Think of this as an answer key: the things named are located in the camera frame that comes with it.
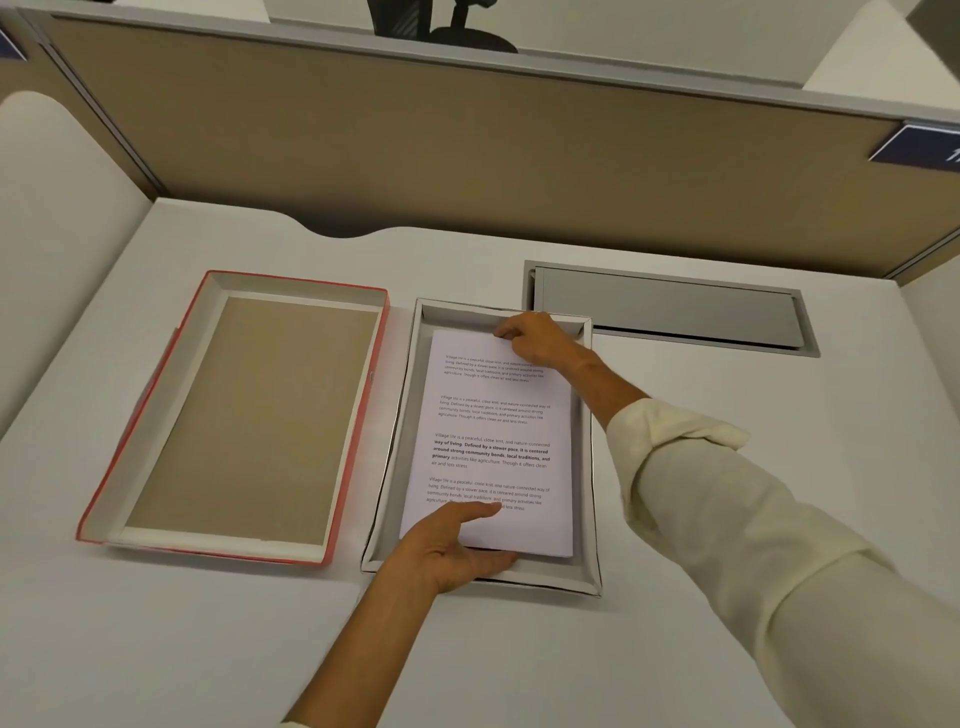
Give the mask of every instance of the rolled-up sleeve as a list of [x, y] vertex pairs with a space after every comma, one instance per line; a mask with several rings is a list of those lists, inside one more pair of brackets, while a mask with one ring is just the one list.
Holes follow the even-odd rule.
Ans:
[[[627, 523], [690, 575], [797, 725], [956, 725], [960, 691], [948, 684], [960, 680], [957, 613], [901, 579], [857, 533], [797, 502], [740, 456], [748, 437], [657, 400], [621, 410], [607, 439]], [[900, 626], [876, 604], [890, 594], [900, 596]], [[954, 647], [952, 655], [940, 647], [918, 656], [917, 644], [930, 640], [889, 634], [906, 626], [929, 635], [931, 624]], [[886, 662], [878, 665], [880, 643]], [[927, 668], [917, 670], [920, 663]], [[899, 714], [877, 711], [899, 692]], [[903, 709], [916, 704], [911, 694], [933, 700], [923, 710], [927, 719]]]

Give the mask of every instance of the hand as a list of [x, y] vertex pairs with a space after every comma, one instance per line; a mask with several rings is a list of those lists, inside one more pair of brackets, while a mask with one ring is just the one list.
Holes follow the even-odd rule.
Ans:
[[500, 324], [493, 335], [513, 341], [517, 356], [539, 367], [556, 369], [561, 374], [588, 353], [567, 336], [548, 313], [527, 311], [517, 314]]
[[446, 503], [411, 528], [384, 567], [399, 568], [426, 580], [436, 594], [451, 592], [481, 576], [493, 576], [516, 561], [513, 551], [482, 551], [463, 546], [460, 526], [494, 516], [500, 503]]

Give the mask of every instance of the cubicle partition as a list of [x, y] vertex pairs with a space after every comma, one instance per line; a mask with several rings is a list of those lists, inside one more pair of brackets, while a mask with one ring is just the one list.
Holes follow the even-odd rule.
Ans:
[[415, 225], [901, 282], [960, 253], [960, 175], [869, 161], [904, 120], [960, 125], [942, 109], [18, 5], [2, 22], [30, 59], [0, 64], [0, 91], [55, 96], [160, 194], [277, 209], [327, 234]]

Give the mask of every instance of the white paper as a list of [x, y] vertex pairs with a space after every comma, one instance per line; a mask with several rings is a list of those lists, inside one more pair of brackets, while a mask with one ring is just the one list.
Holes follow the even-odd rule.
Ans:
[[573, 555], [572, 392], [488, 333], [436, 331], [400, 535], [450, 500], [500, 501], [466, 546]]

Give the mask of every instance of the cardboard box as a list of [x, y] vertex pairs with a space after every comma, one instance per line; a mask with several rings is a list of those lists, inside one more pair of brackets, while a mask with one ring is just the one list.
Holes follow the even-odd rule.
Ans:
[[207, 272], [77, 538], [329, 563], [389, 306], [382, 288]]
[[[376, 503], [370, 536], [364, 549], [361, 570], [375, 572], [394, 550], [407, 494], [414, 444], [420, 421], [423, 385], [433, 332], [438, 329], [486, 331], [492, 333], [504, 319], [520, 311], [502, 308], [427, 301], [419, 299], [414, 310], [406, 378], [394, 428], [390, 459]], [[592, 323], [582, 316], [554, 316], [554, 320], [577, 341], [591, 346]], [[590, 413], [574, 393], [572, 413], [573, 468], [573, 550], [569, 559], [521, 554], [508, 571], [488, 581], [511, 586], [540, 587], [599, 596], [603, 584], [597, 556], [596, 521], [593, 515], [593, 457], [590, 440]]]

